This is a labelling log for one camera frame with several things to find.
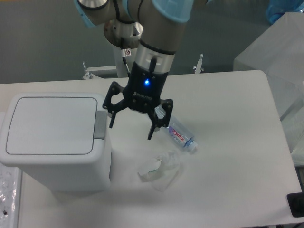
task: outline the cable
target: cable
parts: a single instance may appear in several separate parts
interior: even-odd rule
[[[120,49],[123,50],[123,44],[124,44],[124,38],[120,38]],[[123,64],[125,65],[126,69],[127,69],[127,74],[128,74],[128,77],[130,77],[130,70],[129,70],[129,66],[128,66],[128,63],[127,63],[127,60],[125,58],[125,56],[122,56],[123,57]]]

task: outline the bottle label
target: bottle label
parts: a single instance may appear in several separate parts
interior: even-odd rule
[[[172,126],[169,126],[169,133],[176,140],[178,144],[184,144],[185,139],[180,133],[178,133]]]

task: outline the plastic water bottle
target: plastic water bottle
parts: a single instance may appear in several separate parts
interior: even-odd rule
[[[286,12],[303,13],[303,11],[303,0],[270,0],[266,10],[266,17],[273,24]]]
[[[155,112],[158,118],[163,118],[165,111],[162,106],[157,106]],[[194,135],[182,125],[175,116],[171,115],[169,126],[165,128],[166,133],[176,142],[181,149],[193,152],[198,144],[194,140]]]

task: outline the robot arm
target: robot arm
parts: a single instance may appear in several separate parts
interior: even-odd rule
[[[168,126],[173,101],[162,100],[160,96],[189,20],[193,1],[78,0],[87,18],[95,25],[116,19],[124,24],[138,21],[143,26],[127,86],[123,88],[113,82],[105,97],[103,108],[112,117],[110,128],[116,114],[127,107],[148,114],[152,121],[148,139],[154,131]],[[112,96],[119,93],[123,93],[123,100],[112,104]],[[155,113],[158,105],[162,105],[166,112],[162,119]]]

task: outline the black object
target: black object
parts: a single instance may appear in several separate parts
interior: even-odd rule
[[[110,128],[114,124],[116,113],[125,108],[148,114],[152,121],[148,140],[152,138],[155,128],[168,127],[173,109],[173,100],[160,99],[168,73],[154,73],[156,62],[156,58],[151,59],[149,71],[141,68],[134,62],[128,84],[125,88],[121,87],[117,82],[112,82],[103,103],[103,108],[108,110],[110,116],[112,115]],[[112,96],[119,93],[123,93],[124,99],[116,104],[112,104]],[[155,107],[158,105],[162,105],[162,108],[166,112],[162,119],[159,119],[155,113]]]
[[[304,217],[304,193],[290,193],[287,195],[289,208],[294,217]]]

